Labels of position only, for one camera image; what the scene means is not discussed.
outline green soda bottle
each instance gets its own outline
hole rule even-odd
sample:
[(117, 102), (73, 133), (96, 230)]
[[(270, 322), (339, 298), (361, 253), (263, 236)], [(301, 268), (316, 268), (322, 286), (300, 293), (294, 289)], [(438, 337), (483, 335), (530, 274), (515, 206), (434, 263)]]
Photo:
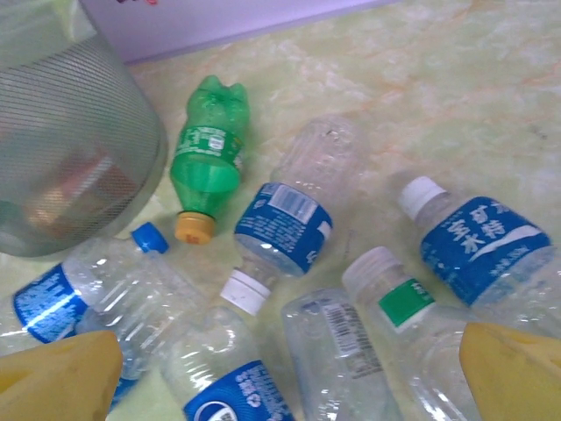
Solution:
[(216, 215), (241, 180), (249, 112), (244, 86), (224, 86), (214, 75), (189, 98), (170, 171), (183, 208), (175, 226), (178, 240), (205, 244), (212, 239)]

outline marble surface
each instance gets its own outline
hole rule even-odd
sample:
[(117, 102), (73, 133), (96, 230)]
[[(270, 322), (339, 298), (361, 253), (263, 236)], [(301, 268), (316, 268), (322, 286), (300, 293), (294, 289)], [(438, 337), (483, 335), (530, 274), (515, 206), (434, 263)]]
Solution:
[[(494, 196), (561, 240), (561, 3), (558, 0), (419, 0), (277, 32), (131, 68), (161, 115), (170, 157), (184, 105), (207, 74), (242, 82), (252, 132), (245, 180), (207, 246), (174, 244), (172, 264), (212, 298), (240, 260), (231, 230), (258, 186), (310, 118), (343, 113), (362, 125), (371, 152), (357, 177), (354, 212), (336, 221), (316, 267), (279, 283), (250, 320), (264, 361), (303, 420), (281, 307), (301, 294), (339, 286), (344, 268), (385, 245), (443, 303), (459, 305), (420, 262), (415, 233), (385, 188), (395, 170), (417, 167), (449, 189)], [(131, 226), (173, 231), (180, 206), (167, 177)], [(21, 287), (51, 261), (0, 256), (0, 292)], [(419, 419), (395, 362), (371, 330), (407, 420)], [(156, 372), (110, 415), (118, 420), (182, 419)]]

